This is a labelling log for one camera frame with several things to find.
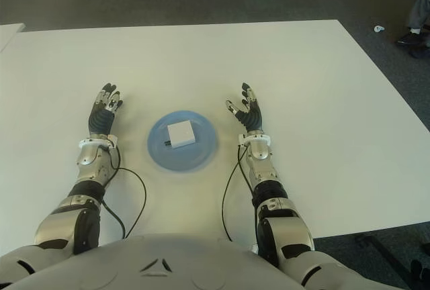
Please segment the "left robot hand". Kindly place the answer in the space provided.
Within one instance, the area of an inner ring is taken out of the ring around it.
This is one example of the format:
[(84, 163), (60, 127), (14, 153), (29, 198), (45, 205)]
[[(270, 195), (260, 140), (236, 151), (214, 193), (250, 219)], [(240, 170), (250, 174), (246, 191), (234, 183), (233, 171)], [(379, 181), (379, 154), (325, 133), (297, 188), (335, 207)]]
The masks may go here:
[(97, 94), (88, 119), (89, 134), (108, 136), (118, 109), (122, 106), (117, 86), (107, 83)]

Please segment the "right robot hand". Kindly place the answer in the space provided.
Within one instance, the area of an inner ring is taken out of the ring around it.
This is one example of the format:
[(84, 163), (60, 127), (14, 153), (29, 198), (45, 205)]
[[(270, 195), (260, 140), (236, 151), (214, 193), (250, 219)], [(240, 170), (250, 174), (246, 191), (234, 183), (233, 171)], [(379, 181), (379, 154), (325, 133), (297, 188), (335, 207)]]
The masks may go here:
[(261, 131), (263, 117), (253, 89), (247, 83), (242, 83), (241, 94), (245, 110), (239, 109), (232, 101), (226, 100), (227, 110), (245, 127), (247, 132)]

